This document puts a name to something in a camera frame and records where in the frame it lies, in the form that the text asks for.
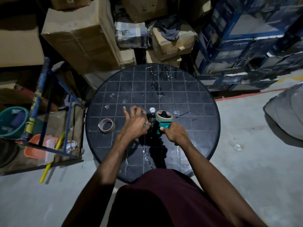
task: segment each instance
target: concrete floor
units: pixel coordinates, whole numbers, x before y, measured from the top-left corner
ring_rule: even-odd
[[[222,129],[211,162],[270,227],[295,227],[303,223],[303,142],[267,123],[262,108],[278,93],[217,102]],[[98,165],[85,135],[84,148],[84,162],[56,167],[45,184],[39,184],[43,170],[1,176],[1,226],[60,226]],[[122,185],[116,182],[101,226]]]

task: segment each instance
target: green bucket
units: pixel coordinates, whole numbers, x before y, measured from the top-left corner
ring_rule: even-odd
[[[22,116],[21,121],[16,122],[20,112],[23,112],[25,116]],[[9,107],[2,111],[0,113],[0,137],[14,140],[20,139],[25,130],[27,118],[28,110],[23,107]]]

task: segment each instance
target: metal rack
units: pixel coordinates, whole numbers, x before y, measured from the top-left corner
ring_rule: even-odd
[[[29,142],[30,139],[33,136],[33,134],[32,134],[33,133],[33,128],[34,128],[34,125],[35,125],[35,120],[36,120],[37,115],[38,115],[38,109],[39,109],[40,101],[41,101],[41,98],[42,98],[43,88],[44,88],[44,84],[45,84],[47,75],[50,75],[52,77],[51,78],[50,96],[51,96],[51,93],[52,93],[53,86],[54,86],[55,82],[59,83],[59,85],[61,87],[63,87],[63,89],[67,92],[67,94],[70,95],[70,102],[69,102],[69,108],[68,108],[68,117],[67,117],[66,128],[65,128],[66,137],[67,137],[68,131],[69,131],[73,102],[76,102],[77,104],[79,104],[82,107],[84,106],[84,104],[73,94],[73,92],[58,78],[58,76],[55,73],[56,68],[54,68],[54,67],[53,67],[53,69],[49,68],[49,64],[50,64],[50,59],[48,57],[45,57],[44,58],[44,64],[43,64],[41,74],[40,74],[40,77],[39,77],[39,80],[38,80],[37,88],[36,88],[35,97],[33,99],[31,110],[29,112],[29,118],[28,118],[28,121],[26,123],[25,132],[23,133],[23,135],[21,137],[21,141],[23,142],[23,144],[25,146],[29,146],[29,147],[44,150],[44,151],[49,151],[49,152],[52,152],[52,153],[55,153],[55,154],[59,154],[59,155],[63,155],[63,156],[71,157],[71,158],[77,158],[77,156],[69,154],[69,153],[66,152],[67,138],[64,139],[63,151],[55,150],[55,149],[43,146],[43,141],[44,141],[46,128],[47,128],[47,123],[48,123],[48,115],[49,115],[49,112],[51,110],[51,97],[48,100],[48,105],[47,105],[47,109],[46,109],[46,115],[47,116],[46,116],[46,119],[43,123],[39,143],[35,144],[35,143],[30,143]]]

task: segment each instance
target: packing tape roll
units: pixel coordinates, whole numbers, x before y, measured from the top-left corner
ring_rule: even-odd
[[[163,110],[157,111],[157,112],[156,112],[156,120],[157,120],[158,122],[160,122],[160,121],[172,122],[172,114],[170,114],[168,111],[166,111],[166,113],[170,116],[170,118],[163,118],[163,117],[161,117],[161,116],[159,115],[159,114],[162,113],[162,111],[163,111]]]
[[[112,126],[111,126],[110,129],[104,130],[104,129],[103,129],[103,126],[104,126],[104,124],[106,124],[107,122],[112,123]],[[114,131],[114,129],[115,129],[115,124],[114,124],[114,122],[113,122],[111,119],[103,119],[103,120],[101,120],[101,122],[99,123],[98,127],[99,127],[99,129],[102,131],[102,133],[104,133],[104,134],[109,134],[109,133],[112,133],[112,132]]]

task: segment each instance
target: maroon shirt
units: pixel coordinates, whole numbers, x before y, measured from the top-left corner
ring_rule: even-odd
[[[108,226],[235,227],[188,176],[172,169],[153,169],[121,187]]]

